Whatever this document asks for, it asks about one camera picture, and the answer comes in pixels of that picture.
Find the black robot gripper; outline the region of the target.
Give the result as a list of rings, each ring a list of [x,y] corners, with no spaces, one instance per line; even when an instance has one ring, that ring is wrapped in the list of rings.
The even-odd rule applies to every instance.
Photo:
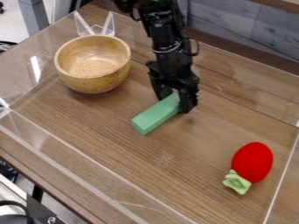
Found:
[[[179,91],[180,112],[187,114],[197,106],[200,79],[192,71],[192,52],[189,43],[153,45],[155,60],[148,60],[149,80],[156,98],[163,100]]]

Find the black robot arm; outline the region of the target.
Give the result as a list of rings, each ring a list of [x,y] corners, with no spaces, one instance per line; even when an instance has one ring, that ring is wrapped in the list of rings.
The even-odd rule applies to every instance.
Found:
[[[192,50],[177,0],[113,0],[113,3],[136,22],[141,22],[152,40],[155,60],[145,65],[157,99],[163,100],[176,89],[179,111],[188,113],[197,106],[200,79],[192,71],[192,58],[199,55],[200,47]]]

